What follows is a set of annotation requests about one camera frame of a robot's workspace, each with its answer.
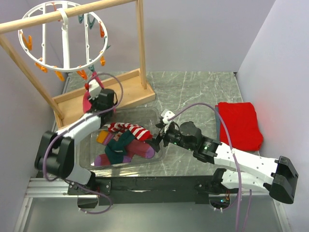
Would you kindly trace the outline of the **red white striped sock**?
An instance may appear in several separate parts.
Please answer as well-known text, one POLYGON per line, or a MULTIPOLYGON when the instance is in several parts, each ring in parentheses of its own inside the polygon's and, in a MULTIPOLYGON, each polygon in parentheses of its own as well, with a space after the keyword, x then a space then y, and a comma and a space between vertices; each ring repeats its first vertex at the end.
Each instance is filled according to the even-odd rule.
POLYGON ((147 143, 148 145, 152 146, 153 145, 153 137, 147 138, 144 142, 147 143))
POLYGON ((137 140, 145 141, 149 137, 153 137, 151 132, 146 128, 138 125, 138 124, 131 124, 131 123, 122 123, 122 122, 115 122, 108 125, 109 132, 125 132, 130 131, 137 140))

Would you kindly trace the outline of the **purple sock with orange cuff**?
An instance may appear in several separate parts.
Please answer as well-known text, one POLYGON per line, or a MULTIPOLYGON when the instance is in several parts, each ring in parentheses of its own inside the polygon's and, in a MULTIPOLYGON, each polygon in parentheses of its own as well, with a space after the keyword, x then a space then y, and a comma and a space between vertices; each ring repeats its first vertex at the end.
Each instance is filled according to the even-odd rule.
MULTIPOLYGON (((123 132, 111 133, 105 130, 101 131, 97 136, 96 141, 106 146, 111 140, 117 141, 123 132)), ((137 155, 145 159, 151 159, 155 155, 154 149, 144 141, 139 141, 136 138, 125 147, 126 156, 137 155)))

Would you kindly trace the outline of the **pink sock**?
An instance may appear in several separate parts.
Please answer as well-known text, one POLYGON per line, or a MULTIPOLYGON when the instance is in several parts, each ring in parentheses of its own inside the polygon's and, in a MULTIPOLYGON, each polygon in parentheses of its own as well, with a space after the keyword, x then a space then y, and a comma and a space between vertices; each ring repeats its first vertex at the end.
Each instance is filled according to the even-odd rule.
MULTIPOLYGON (((102 84, 102 82, 101 82, 101 80, 100 80, 100 78, 99 78, 97 72, 93 72, 93 74, 92 74, 90 80, 88 80, 86 83, 90 82, 90 81, 93 80, 93 79, 96 79, 96 80, 99 82, 99 84, 101 85, 102 90, 103 90, 103 89, 104 89, 104 85, 102 84)), ((92 100, 93 100, 93 99, 87 99, 87 98, 85 97, 85 94, 84 94, 84 96, 83 96, 83 104, 82 104, 82 105, 83 105, 83 113, 86 113, 87 111, 89 111, 89 110, 91 109, 91 106, 92 106, 91 101, 92 101, 92 100)))

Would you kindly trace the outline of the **dark teal sock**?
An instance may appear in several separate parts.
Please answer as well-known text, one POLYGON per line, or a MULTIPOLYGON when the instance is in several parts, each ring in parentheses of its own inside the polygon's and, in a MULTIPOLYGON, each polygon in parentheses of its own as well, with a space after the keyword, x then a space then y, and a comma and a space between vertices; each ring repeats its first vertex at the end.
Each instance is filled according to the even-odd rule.
POLYGON ((136 137, 129 130, 125 131, 113 145, 114 150, 117 152, 125 150, 125 147, 135 138, 136 137))
POLYGON ((111 140, 105 147, 105 154, 110 164, 120 164, 124 162, 124 157, 127 152, 123 145, 120 145, 115 140, 111 140))

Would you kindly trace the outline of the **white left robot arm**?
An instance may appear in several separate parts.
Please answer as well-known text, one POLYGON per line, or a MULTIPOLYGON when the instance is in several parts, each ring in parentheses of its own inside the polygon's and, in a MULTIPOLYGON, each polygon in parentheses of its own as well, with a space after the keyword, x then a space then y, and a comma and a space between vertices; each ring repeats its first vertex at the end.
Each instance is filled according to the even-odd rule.
POLYGON ((151 159, 155 154, 162 154, 160 144, 150 144, 154 137, 145 127, 110 122, 115 108, 122 100, 117 98, 113 90, 102 88, 96 96, 92 96, 92 93, 90 89, 87 91, 90 108, 79 120, 63 130, 43 134, 34 163, 44 176, 53 174, 56 178, 79 184, 85 194, 91 194, 97 189, 96 176, 77 163, 75 145, 101 127, 108 128, 101 141, 105 153, 95 160, 95 166, 130 162, 134 155, 151 159))

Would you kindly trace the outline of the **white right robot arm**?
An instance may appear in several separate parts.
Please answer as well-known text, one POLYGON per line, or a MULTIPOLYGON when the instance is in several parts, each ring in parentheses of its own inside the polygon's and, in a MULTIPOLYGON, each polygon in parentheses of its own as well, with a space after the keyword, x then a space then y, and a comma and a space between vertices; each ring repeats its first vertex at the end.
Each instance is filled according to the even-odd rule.
POLYGON ((298 172, 292 161, 257 156, 202 135, 192 121, 178 126, 174 122, 160 122, 160 135, 164 146, 174 144, 192 151, 193 156, 204 163, 219 165, 219 177, 212 180, 212 188, 218 193, 226 189, 252 189, 268 192, 273 199, 293 204, 298 182, 298 172))

